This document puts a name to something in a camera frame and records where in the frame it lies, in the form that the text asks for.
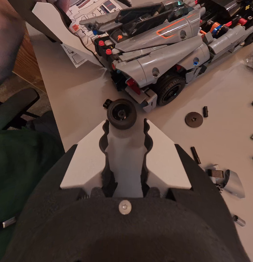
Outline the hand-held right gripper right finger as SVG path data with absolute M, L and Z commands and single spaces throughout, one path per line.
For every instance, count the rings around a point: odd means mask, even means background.
M 163 197 L 170 188 L 190 190 L 192 186 L 175 143 L 146 118 L 144 135 L 146 152 L 141 169 L 143 197 L 150 188 L 157 188 Z

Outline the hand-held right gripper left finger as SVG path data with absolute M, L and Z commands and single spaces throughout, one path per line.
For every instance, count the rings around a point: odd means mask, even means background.
M 90 195 L 93 188 L 99 187 L 106 197 L 113 196 L 116 181 L 106 152 L 108 134 L 109 121 L 105 120 L 77 143 L 60 188 L 82 188 Z

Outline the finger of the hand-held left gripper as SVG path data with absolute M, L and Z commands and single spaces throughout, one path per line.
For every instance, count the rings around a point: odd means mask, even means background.
M 62 42 L 64 46 L 80 55 L 82 58 L 102 67 L 105 67 L 97 56 L 87 49 L 81 38 L 65 24 L 62 14 L 52 3 L 37 2 L 32 13 Z

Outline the small black lego wheel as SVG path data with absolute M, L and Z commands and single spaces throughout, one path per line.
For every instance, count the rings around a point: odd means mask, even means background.
M 117 99 L 107 109 L 107 119 L 116 129 L 130 129 L 137 120 L 134 104 L 127 99 Z

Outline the grey lego car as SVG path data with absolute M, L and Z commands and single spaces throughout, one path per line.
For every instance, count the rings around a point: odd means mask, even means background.
M 205 14 L 198 1 L 161 1 L 81 20 L 117 90 L 146 112 L 173 101 L 190 82 L 253 43 L 253 17 Z

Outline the person's left forearm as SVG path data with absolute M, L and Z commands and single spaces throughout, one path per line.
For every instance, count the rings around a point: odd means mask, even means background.
M 0 85 L 12 73 L 23 37 L 23 19 L 7 0 L 0 0 Z

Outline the long black lego pin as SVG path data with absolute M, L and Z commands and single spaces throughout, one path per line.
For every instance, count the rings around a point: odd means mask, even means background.
M 201 164 L 201 161 L 200 161 L 200 158 L 199 158 L 199 156 L 198 156 L 198 154 L 197 154 L 197 151 L 196 151 L 195 147 L 192 146 L 192 147 L 190 148 L 190 150 L 191 150 L 191 153 L 192 153 L 192 155 L 193 155 L 194 161 L 195 161 L 198 165 L 200 165 L 200 164 Z

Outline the black round lego disc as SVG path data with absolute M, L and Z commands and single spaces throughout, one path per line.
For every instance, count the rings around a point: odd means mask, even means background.
M 197 112 L 190 112 L 185 116 L 185 123 L 192 128 L 198 128 L 203 123 L 203 116 Z

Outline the grey curved lego panel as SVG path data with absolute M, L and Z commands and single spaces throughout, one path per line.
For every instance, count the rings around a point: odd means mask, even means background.
M 246 197 L 243 185 L 236 172 L 230 169 L 222 170 L 218 164 L 208 165 L 204 169 L 220 192 L 226 191 L 239 199 Z

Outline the small silver lego connector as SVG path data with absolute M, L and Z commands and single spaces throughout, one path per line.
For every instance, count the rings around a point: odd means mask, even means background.
M 232 219 L 233 221 L 238 224 L 241 227 L 245 227 L 246 226 L 246 222 L 245 220 L 243 220 L 242 218 L 240 218 L 238 215 L 232 214 Z

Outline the black lego assembly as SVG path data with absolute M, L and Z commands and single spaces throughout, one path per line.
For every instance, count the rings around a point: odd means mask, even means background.
M 253 17 L 253 0 L 200 0 L 198 3 L 206 8 L 205 14 L 210 14 L 210 17 L 224 19 L 234 18 L 236 15 L 244 19 Z

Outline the white printed instruction sheet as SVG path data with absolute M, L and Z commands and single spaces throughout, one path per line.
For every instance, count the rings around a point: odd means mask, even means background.
M 95 51 L 94 40 L 108 36 L 107 33 L 100 34 L 89 31 L 84 25 L 80 25 L 81 20 L 90 18 L 97 18 L 104 14 L 118 12 L 119 10 L 128 8 L 127 4 L 131 6 L 131 1 L 115 1 L 115 0 L 80 0 L 70 1 L 70 7 L 67 15 L 72 21 L 69 26 L 70 31 L 79 36 L 87 49 Z

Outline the wooden cabinet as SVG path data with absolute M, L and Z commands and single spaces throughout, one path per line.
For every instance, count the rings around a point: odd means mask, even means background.
M 12 72 L 47 93 L 26 25 Z

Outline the clear plastic bag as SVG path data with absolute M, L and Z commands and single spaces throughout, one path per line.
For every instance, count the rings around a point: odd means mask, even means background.
M 253 52 L 249 54 L 246 59 L 243 60 L 243 64 L 253 69 Z

